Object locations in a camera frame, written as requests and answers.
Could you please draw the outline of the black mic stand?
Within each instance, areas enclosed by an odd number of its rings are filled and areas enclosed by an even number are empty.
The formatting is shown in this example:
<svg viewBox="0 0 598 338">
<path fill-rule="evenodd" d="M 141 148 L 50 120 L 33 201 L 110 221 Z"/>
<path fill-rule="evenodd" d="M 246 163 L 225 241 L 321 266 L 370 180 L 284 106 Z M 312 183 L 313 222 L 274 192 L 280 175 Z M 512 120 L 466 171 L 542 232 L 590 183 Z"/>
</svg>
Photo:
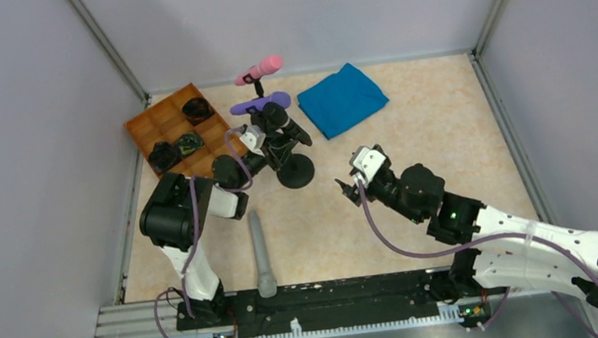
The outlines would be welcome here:
<svg viewBox="0 0 598 338">
<path fill-rule="evenodd" d="M 241 82 L 245 85 L 253 85 L 255 93 L 258 98 L 264 97 L 264 87 L 261 83 L 263 74 L 257 65 L 253 65 L 247 70 L 247 72 L 240 78 Z"/>
<path fill-rule="evenodd" d="M 254 106 L 248 106 L 246 108 L 246 112 L 251 116 L 250 117 L 250 123 L 254 126 L 254 127 L 258 127 L 259 130 L 261 130 L 263 133 L 266 133 L 268 131 L 267 129 L 267 122 L 265 120 L 265 115 L 263 114 L 263 112 L 261 112 L 256 105 Z"/>
<path fill-rule="evenodd" d="M 304 188 L 313 180 L 315 166 L 308 156 L 292 151 L 288 162 L 275 174 L 280 184 L 286 188 Z"/>
</svg>

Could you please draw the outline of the purple microphone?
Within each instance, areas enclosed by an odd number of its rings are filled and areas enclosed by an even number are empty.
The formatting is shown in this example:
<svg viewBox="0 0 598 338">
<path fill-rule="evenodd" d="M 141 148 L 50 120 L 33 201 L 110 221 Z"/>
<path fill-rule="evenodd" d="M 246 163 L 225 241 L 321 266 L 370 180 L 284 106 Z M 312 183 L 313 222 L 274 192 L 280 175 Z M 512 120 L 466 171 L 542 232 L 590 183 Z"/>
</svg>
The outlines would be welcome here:
<svg viewBox="0 0 598 338">
<path fill-rule="evenodd" d="M 276 91 L 270 93 L 268 96 L 261 96 L 259 98 L 255 98 L 254 100 L 234 105 L 230 108 L 230 113 L 234 116 L 240 116 L 248 114 L 252 110 L 261 112 L 264 109 L 264 106 L 270 102 L 282 106 L 285 110 L 286 108 L 290 107 L 291 100 L 291 96 L 287 92 Z"/>
</svg>

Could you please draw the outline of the pink microphone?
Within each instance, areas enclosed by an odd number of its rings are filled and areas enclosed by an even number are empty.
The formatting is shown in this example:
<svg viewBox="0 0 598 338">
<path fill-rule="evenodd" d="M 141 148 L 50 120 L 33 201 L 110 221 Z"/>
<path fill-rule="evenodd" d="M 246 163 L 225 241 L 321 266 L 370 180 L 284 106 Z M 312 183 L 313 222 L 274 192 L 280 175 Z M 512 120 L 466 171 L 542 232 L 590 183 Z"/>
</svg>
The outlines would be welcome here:
<svg viewBox="0 0 598 338">
<path fill-rule="evenodd" d="M 235 78 L 234 85 L 252 85 L 253 82 L 260 80 L 263 76 L 275 74 L 280 71 L 283 64 L 283 57 L 278 54 L 266 56 L 259 63 L 248 68 L 243 74 L 239 74 Z"/>
</svg>

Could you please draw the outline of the silver microphone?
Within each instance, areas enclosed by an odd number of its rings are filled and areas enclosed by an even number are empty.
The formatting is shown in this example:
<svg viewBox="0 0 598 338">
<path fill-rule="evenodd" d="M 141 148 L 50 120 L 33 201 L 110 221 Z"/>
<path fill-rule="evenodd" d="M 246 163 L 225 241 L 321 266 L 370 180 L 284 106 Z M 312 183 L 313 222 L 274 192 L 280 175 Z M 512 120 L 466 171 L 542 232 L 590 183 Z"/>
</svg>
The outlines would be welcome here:
<svg viewBox="0 0 598 338">
<path fill-rule="evenodd" d="M 264 241 L 261 220 L 256 210 L 251 210 L 247 217 L 251 243 L 253 243 L 253 256 L 257 272 L 257 288 L 261 298 L 272 298 L 277 293 L 277 280 L 269 261 L 269 252 Z"/>
</svg>

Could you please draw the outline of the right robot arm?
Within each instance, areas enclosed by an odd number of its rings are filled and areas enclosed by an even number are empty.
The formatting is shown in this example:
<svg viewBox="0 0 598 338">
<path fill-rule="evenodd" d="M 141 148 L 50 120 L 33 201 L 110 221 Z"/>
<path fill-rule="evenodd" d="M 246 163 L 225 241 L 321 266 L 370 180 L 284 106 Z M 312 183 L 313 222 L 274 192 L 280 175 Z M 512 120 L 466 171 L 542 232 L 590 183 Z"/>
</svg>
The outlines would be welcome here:
<svg viewBox="0 0 598 338">
<path fill-rule="evenodd" d="M 420 163 L 397 176 L 380 145 L 361 145 L 349 159 L 350 183 L 341 193 L 364 209 L 380 202 L 409 222 L 425 223 L 427 235 L 453 255 L 450 279 L 461 288 L 551 291 L 598 308 L 598 231 L 557 226 L 503 212 L 478 199 L 445 190 L 445 181 Z"/>
</svg>

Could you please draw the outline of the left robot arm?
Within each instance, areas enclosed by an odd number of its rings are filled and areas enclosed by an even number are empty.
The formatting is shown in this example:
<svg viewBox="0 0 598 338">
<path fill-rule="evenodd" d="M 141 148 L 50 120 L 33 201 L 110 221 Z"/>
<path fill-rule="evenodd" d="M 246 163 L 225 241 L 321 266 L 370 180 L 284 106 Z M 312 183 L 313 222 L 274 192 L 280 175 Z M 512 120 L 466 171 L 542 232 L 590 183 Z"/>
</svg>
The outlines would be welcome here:
<svg viewBox="0 0 598 338">
<path fill-rule="evenodd" d="M 238 221 L 247 212 L 247 190 L 265 167 L 276 172 L 294 166 L 299 139 L 287 133 L 252 134 L 243 155 L 230 151 L 211 164 L 209 177 L 167 172 L 156 185 L 140 216 L 139 230 L 170 260 L 179 276 L 175 292 L 184 316 L 221 318 L 224 288 L 206 256 L 204 228 L 209 217 Z"/>
</svg>

